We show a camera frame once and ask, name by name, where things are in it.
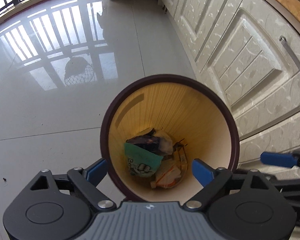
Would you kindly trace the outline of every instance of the food wrapper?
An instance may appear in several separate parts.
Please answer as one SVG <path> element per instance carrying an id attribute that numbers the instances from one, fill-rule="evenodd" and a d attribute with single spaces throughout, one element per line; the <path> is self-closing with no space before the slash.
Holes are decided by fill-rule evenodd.
<path id="1" fill-rule="evenodd" d="M 162 161 L 155 173 L 155 181 L 150 183 L 152 188 L 172 188 L 179 184 L 188 169 L 184 147 L 181 143 L 174 145 L 173 158 Z"/>
<path id="2" fill-rule="evenodd" d="M 136 145 L 125 143 L 124 154 L 128 159 L 130 174 L 148 178 L 159 168 L 163 156 L 156 155 Z"/>
<path id="3" fill-rule="evenodd" d="M 172 155 L 173 153 L 172 140 L 162 130 L 146 129 L 126 142 L 159 156 Z"/>

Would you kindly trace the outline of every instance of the yellow trash can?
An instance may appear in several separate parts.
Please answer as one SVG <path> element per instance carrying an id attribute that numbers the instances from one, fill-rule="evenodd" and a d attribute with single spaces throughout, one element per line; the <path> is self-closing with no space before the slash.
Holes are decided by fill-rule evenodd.
<path id="1" fill-rule="evenodd" d="M 174 188 L 151 189 L 149 181 L 129 173 L 124 143 L 147 128 L 187 142 L 189 168 Z M 112 181 L 127 199 L 181 204 L 202 189 L 191 173 L 195 158 L 213 168 L 235 170 L 240 149 L 236 124 L 223 101 L 203 84 L 172 74 L 142 78 L 114 99 L 102 122 L 100 147 Z"/>

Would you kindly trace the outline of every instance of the cabinet handle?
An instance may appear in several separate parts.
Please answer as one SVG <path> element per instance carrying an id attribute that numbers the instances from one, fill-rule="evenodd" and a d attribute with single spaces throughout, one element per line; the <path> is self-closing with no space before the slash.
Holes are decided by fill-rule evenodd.
<path id="1" fill-rule="evenodd" d="M 286 49 L 294 63 L 297 65 L 299 71 L 300 71 L 300 60 L 298 59 L 297 55 L 293 52 L 289 44 L 287 43 L 287 39 L 284 36 L 280 36 L 279 41 L 281 42 L 282 46 Z"/>

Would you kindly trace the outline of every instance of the white floor tile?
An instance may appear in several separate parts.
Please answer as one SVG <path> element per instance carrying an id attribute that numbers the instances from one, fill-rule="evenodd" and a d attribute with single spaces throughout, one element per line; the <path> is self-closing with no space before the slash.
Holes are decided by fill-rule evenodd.
<path id="1" fill-rule="evenodd" d="M 155 0 L 133 0 L 138 40 L 146 76 L 177 74 L 195 79 L 182 44 Z"/>
<path id="2" fill-rule="evenodd" d="M 17 53 L 0 91 L 0 139 L 100 127 L 114 97 L 144 77 L 129 3 L 49 0 L 9 24 L 17 19 L 0 28 Z"/>
<path id="3" fill-rule="evenodd" d="M 4 240 L 3 212 L 30 179 L 100 158 L 98 127 L 109 104 L 130 83 L 160 73 L 194 78 L 156 1 L 47 0 L 0 25 Z M 99 188 L 123 198 L 108 176 Z"/>
<path id="4" fill-rule="evenodd" d="M 101 158 L 99 135 L 100 129 L 91 129 L 0 141 L 0 231 L 4 240 L 8 237 L 3 213 L 28 182 L 42 169 L 65 174 L 74 167 L 88 167 Z M 117 204 L 124 198 L 108 176 L 98 189 Z"/>

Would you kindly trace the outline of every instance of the trash can rim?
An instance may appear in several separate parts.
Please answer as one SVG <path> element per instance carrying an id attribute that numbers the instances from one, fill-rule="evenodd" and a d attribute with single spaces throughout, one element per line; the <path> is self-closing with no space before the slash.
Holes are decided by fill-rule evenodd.
<path id="1" fill-rule="evenodd" d="M 121 181 L 121 179 L 119 178 L 119 176 L 114 170 L 113 164 L 111 162 L 109 146 L 108 146 L 109 143 L 108 134 L 110 130 L 110 125 L 119 106 L 124 102 L 124 100 L 128 96 L 130 96 L 135 91 L 141 89 L 142 87 L 156 84 L 156 83 L 167 83 L 167 82 L 177 83 L 177 84 L 191 87 L 199 91 L 200 93 L 204 94 L 205 96 L 207 96 L 217 106 L 217 108 L 220 110 L 220 112 L 222 113 L 222 115 L 226 120 L 230 132 L 230 137 L 231 137 L 232 149 L 231 149 L 231 157 L 230 157 L 228 169 L 233 171 L 238 166 L 240 140 L 239 140 L 237 126 L 228 107 L 225 105 L 225 103 L 221 100 L 221 98 L 216 93 L 214 93 L 211 89 L 199 83 L 198 81 L 184 76 L 179 76 L 174 74 L 159 74 L 159 75 L 144 77 L 128 85 L 115 97 L 115 99 L 108 107 L 105 116 L 103 117 L 101 131 L 100 131 L 101 156 L 104 159 L 106 159 L 108 162 L 109 176 L 112 179 L 113 183 L 116 185 L 116 187 L 126 196 L 126 199 L 128 200 L 144 201 L 142 198 L 140 198 L 139 196 L 137 196 L 136 194 L 134 194 L 129 190 L 129 188 Z"/>

